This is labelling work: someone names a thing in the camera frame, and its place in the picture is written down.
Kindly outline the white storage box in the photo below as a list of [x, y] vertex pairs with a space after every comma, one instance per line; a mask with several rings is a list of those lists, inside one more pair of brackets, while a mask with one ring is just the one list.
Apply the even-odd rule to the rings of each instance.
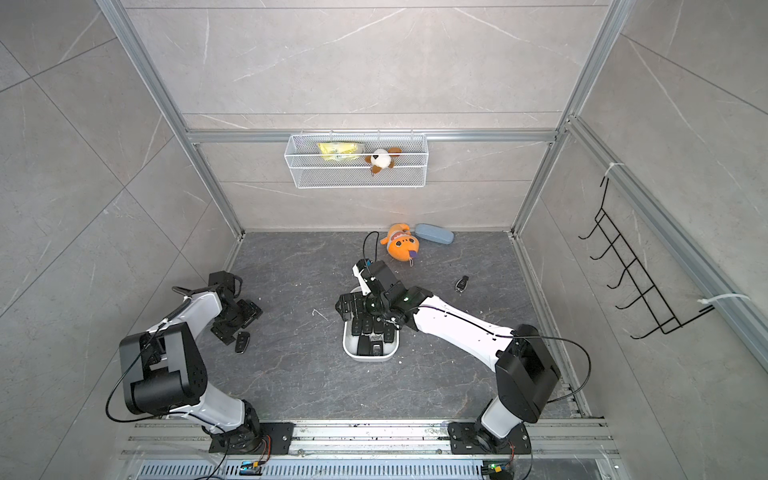
[[358, 362], [384, 362], [399, 349], [400, 332], [393, 323], [373, 315], [360, 287], [342, 294], [335, 308], [343, 322], [342, 346]]

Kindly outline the black silver car key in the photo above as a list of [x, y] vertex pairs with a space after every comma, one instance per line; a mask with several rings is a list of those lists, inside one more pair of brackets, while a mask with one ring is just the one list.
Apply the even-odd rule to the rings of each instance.
[[382, 335], [362, 335], [358, 339], [356, 355], [362, 357], [380, 357], [384, 355]]

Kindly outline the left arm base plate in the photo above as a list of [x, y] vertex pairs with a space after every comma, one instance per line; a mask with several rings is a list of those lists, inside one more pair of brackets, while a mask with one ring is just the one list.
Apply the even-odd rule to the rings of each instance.
[[229, 455], [287, 455], [292, 443], [295, 424], [292, 422], [261, 423], [257, 432], [246, 427], [227, 433], [213, 434], [209, 453]]

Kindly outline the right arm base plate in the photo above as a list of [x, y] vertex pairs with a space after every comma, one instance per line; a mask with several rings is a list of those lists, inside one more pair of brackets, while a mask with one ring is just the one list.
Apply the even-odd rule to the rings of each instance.
[[497, 438], [478, 421], [450, 422], [447, 432], [454, 455], [527, 455], [532, 451], [524, 423], [513, 427], [504, 438]]

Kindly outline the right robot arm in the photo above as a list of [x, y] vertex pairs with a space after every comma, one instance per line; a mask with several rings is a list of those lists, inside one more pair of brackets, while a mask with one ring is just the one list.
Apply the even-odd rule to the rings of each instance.
[[539, 420], [556, 402], [562, 378], [536, 327], [489, 323], [450, 305], [426, 288], [406, 286], [382, 260], [362, 257], [352, 268], [355, 291], [338, 297], [335, 310], [358, 357], [386, 357], [404, 328], [432, 335], [481, 361], [495, 375], [496, 396], [472, 427], [475, 443], [491, 448]]

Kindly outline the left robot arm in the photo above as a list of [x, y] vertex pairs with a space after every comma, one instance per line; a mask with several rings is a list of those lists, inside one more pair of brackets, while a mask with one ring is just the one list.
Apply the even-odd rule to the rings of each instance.
[[245, 352], [246, 328], [262, 310], [241, 297], [242, 285], [241, 277], [218, 271], [203, 288], [174, 286], [181, 304], [155, 326], [121, 340], [121, 375], [105, 403], [110, 421], [186, 419], [199, 425], [215, 447], [229, 451], [250, 451], [265, 440], [254, 407], [211, 383], [197, 344], [209, 330], [237, 354]]

